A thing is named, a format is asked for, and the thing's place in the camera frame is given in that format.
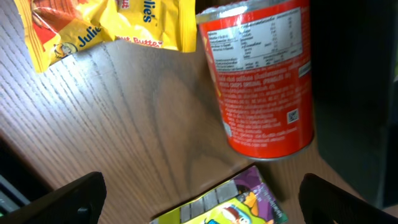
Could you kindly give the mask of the black box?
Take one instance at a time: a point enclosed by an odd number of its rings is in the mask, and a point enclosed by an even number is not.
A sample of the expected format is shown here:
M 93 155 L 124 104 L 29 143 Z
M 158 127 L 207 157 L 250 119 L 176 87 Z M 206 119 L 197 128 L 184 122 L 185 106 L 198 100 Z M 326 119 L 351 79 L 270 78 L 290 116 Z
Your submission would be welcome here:
M 313 0 L 321 157 L 368 203 L 397 204 L 397 2 Z

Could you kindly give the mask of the green Pretz snack box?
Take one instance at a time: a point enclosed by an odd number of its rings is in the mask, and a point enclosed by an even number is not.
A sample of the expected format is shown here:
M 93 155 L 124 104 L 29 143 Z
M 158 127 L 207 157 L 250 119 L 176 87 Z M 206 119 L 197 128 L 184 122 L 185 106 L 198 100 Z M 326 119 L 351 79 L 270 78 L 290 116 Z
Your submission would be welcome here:
M 233 178 L 150 221 L 150 224 L 271 224 L 288 217 L 259 169 L 251 166 Z

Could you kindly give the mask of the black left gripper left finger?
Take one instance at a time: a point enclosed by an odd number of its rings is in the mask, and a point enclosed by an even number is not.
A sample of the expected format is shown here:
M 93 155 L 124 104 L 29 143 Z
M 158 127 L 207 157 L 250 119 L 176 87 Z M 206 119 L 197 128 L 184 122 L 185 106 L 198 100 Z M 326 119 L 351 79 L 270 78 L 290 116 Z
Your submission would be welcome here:
M 100 172 L 91 172 L 1 217 L 1 224 L 97 224 L 107 191 Z

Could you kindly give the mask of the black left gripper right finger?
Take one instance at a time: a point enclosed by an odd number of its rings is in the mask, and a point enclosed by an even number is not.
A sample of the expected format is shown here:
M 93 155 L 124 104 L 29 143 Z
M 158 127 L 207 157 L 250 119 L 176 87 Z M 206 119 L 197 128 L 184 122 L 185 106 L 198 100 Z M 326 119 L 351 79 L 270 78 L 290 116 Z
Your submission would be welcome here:
M 306 224 L 397 224 L 396 217 L 312 173 L 304 175 L 298 199 Z

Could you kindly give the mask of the red chips can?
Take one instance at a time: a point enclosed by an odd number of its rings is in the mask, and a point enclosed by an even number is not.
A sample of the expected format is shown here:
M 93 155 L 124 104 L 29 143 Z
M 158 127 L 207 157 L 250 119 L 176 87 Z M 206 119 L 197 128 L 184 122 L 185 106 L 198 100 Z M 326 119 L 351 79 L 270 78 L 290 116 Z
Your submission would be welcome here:
M 197 14 L 229 145 L 291 156 L 313 140 L 309 0 L 238 1 Z

